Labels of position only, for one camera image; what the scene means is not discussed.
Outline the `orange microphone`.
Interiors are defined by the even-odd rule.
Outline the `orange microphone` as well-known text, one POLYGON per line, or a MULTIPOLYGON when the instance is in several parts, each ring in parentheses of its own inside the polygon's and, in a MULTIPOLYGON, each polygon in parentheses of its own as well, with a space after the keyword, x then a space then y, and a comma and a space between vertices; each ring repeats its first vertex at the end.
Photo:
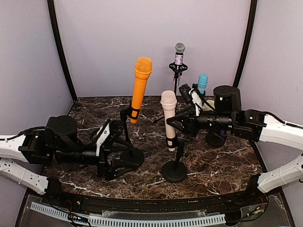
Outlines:
POLYGON ((145 89, 149 76, 152 73, 152 60, 147 57, 140 57, 134 67, 135 83, 132 98, 132 113, 130 122, 136 124, 139 119, 139 114, 142 108, 145 89))

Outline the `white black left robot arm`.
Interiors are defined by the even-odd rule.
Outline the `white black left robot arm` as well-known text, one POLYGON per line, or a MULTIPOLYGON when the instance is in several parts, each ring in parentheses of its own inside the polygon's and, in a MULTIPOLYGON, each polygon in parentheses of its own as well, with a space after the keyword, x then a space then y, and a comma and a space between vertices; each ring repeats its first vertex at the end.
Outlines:
POLYGON ((67 196, 62 192, 61 182, 35 174, 18 165, 17 160, 43 166, 50 166, 53 160, 59 164, 96 166, 99 177, 114 180, 138 169, 144 162, 144 154, 129 140, 127 124, 110 119, 95 129, 89 143, 78 138, 77 123, 67 115, 50 117, 46 126, 1 136, 1 175, 39 195, 48 195, 56 206, 63 206, 67 196))

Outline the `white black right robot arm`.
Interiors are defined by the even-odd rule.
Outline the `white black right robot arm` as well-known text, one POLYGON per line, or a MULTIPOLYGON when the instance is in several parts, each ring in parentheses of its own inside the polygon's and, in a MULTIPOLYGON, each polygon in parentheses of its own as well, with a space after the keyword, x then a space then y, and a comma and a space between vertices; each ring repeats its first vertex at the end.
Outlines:
MULTIPOLYGON (((214 110, 196 114, 193 108, 166 120, 184 134, 196 136, 199 130, 229 131, 231 135, 254 142, 273 142, 303 148, 303 127, 283 121, 270 112, 242 110, 241 93, 237 87, 222 85, 214 88, 214 110)), ((303 178, 303 157, 249 180, 242 202, 252 205, 260 195, 303 178)))

